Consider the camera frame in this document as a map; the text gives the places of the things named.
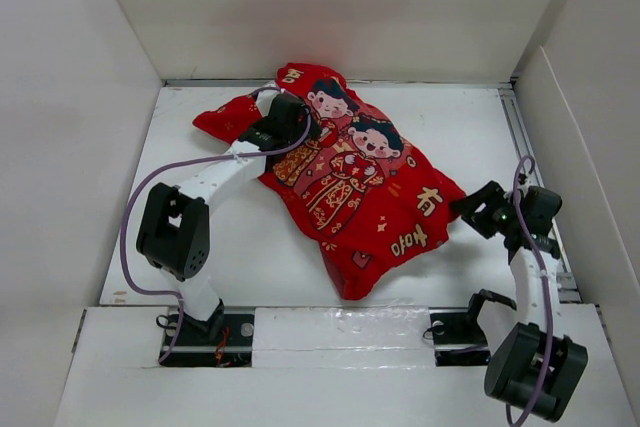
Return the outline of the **red cartoon print pillowcase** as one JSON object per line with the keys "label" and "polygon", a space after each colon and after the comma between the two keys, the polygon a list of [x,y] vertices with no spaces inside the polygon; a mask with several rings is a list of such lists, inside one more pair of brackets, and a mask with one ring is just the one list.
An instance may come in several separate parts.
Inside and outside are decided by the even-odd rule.
{"label": "red cartoon print pillowcase", "polygon": [[450,205],[465,193],[339,72],[290,62],[275,82],[311,108],[320,135],[260,180],[318,242],[339,296],[361,300],[388,271],[448,240]]}

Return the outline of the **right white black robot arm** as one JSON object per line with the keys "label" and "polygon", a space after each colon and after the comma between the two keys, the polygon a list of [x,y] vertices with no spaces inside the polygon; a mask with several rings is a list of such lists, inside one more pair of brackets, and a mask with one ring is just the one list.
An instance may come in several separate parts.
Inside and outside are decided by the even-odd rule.
{"label": "right white black robot arm", "polygon": [[561,314],[557,274],[561,249],[552,238],[561,197],[518,181],[520,197],[490,181],[452,210],[482,237],[504,238],[515,296],[483,289],[462,316],[465,334],[487,341],[487,396],[525,416],[558,421],[585,371],[588,353],[569,336]]}

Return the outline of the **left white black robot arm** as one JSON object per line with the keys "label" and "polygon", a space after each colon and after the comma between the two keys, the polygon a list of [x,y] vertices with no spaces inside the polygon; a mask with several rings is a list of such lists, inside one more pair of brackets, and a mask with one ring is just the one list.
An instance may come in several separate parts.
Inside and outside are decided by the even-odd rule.
{"label": "left white black robot arm", "polygon": [[268,165],[320,133],[310,108],[289,92],[249,98],[267,106],[267,114],[241,132],[224,154],[207,160],[201,172],[173,186],[154,185],[136,238],[137,252],[172,282],[188,331],[205,344],[220,337],[224,317],[224,303],[203,272],[212,214]]}

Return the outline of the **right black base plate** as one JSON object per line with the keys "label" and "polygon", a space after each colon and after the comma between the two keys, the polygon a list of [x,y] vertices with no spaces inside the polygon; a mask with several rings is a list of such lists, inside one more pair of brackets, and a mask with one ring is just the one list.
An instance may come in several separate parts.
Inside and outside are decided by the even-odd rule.
{"label": "right black base plate", "polygon": [[466,312],[431,310],[429,320],[423,339],[433,348],[437,367],[484,367],[489,363],[484,333]]}

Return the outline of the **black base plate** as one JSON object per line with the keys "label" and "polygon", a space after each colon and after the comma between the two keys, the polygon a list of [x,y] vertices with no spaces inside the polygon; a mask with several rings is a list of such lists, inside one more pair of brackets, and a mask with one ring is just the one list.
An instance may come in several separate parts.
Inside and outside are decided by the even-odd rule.
{"label": "black base plate", "polygon": [[433,348],[437,367],[484,367],[489,363],[484,333],[466,312],[431,310],[429,320],[423,339]]}
{"label": "black base plate", "polygon": [[163,330],[159,364],[163,367],[250,367],[255,331],[254,309],[230,308],[207,331],[206,327],[185,315],[179,330],[178,311],[170,309],[156,318]]}

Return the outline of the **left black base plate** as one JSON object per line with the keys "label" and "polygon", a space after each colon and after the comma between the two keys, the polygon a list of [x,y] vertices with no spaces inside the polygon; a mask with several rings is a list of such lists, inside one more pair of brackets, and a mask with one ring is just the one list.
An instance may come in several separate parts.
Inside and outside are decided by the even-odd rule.
{"label": "left black base plate", "polygon": [[179,330],[178,311],[170,309],[156,318],[163,330],[159,364],[163,367],[250,367],[255,331],[254,309],[230,308],[207,331],[206,327],[185,315]]}

